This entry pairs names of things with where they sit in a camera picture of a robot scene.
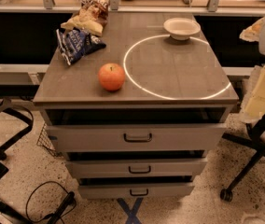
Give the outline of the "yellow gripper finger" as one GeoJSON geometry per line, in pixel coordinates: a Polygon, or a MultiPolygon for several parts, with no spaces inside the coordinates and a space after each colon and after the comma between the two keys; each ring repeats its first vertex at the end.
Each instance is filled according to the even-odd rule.
{"type": "Polygon", "coordinates": [[[245,28],[242,30],[240,33],[239,37],[248,42],[258,42],[259,41],[259,34],[260,30],[262,28],[264,19],[261,18],[254,22],[252,25],[249,27],[245,28]]]}
{"type": "Polygon", "coordinates": [[[265,65],[255,66],[241,104],[240,120],[253,123],[265,115],[265,65]]]}

